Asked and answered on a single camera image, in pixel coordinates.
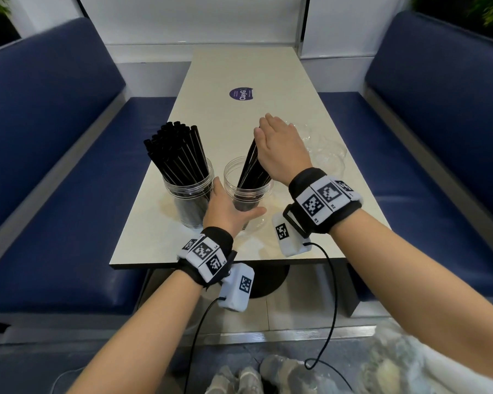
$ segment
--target purple sticker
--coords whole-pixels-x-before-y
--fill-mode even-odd
[[[248,101],[254,98],[250,87],[234,88],[230,91],[230,97],[237,99],[238,101]]]

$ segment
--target wristband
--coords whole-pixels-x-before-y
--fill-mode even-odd
[[[361,195],[345,182],[314,167],[303,170],[290,183],[294,203],[283,216],[303,238],[326,234],[362,206]]]
[[[232,236],[221,228],[205,228],[177,253],[176,269],[187,273],[199,285],[213,285],[228,276],[235,256],[233,241]]]

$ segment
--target table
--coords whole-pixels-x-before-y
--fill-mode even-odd
[[[232,90],[245,87],[252,89],[252,99],[231,97]],[[223,182],[225,165],[233,158],[246,155],[253,140],[253,129],[266,112],[296,126],[307,124],[314,132],[343,143],[296,52],[290,47],[196,48],[169,120],[197,125],[206,155]],[[360,192],[364,198],[363,209],[388,226],[350,152],[345,158],[343,180]],[[315,247],[290,258],[281,254],[271,217],[292,203],[288,192],[281,189],[276,187],[268,199],[265,225],[254,233],[241,233],[236,238],[236,261],[288,265],[317,263],[318,259],[324,259],[323,253]],[[181,224],[162,176],[151,163],[110,265],[113,268],[172,267],[177,251],[193,235],[193,230]],[[328,235],[313,234],[311,240],[322,246],[329,257],[344,258]]]

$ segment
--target bench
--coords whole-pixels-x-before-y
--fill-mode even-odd
[[[493,217],[493,41],[401,12],[365,79],[367,94]],[[493,298],[492,249],[399,137],[359,93],[320,97],[391,229]],[[359,301],[374,300],[349,273]]]
[[[174,98],[124,89],[89,19],[0,49],[0,322],[111,328],[136,309],[147,272],[109,261]]]

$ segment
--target finger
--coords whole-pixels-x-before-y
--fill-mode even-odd
[[[213,184],[214,188],[212,192],[214,192],[216,196],[228,196],[227,192],[223,188],[223,185],[221,184],[221,180],[219,179],[219,177],[214,178]]]
[[[263,130],[261,130],[259,127],[256,127],[254,129],[254,139],[256,141],[256,146],[257,149],[259,150],[266,150],[268,147],[266,145],[266,136]]]
[[[265,118],[266,120],[269,122],[270,124],[270,127],[272,127],[274,129],[274,131],[283,131],[287,128],[287,125],[286,123],[278,118],[278,117],[272,117],[272,115],[270,113],[267,113],[265,115]]]
[[[259,119],[259,127],[263,132],[265,133],[265,137],[268,139],[272,134],[275,133],[274,129],[270,127],[269,122],[266,120],[266,118],[260,118]]]
[[[255,207],[247,212],[242,212],[243,221],[247,223],[254,218],[261,217],[265,213],[266,213],[266,207],[262,207],[262,206]]]

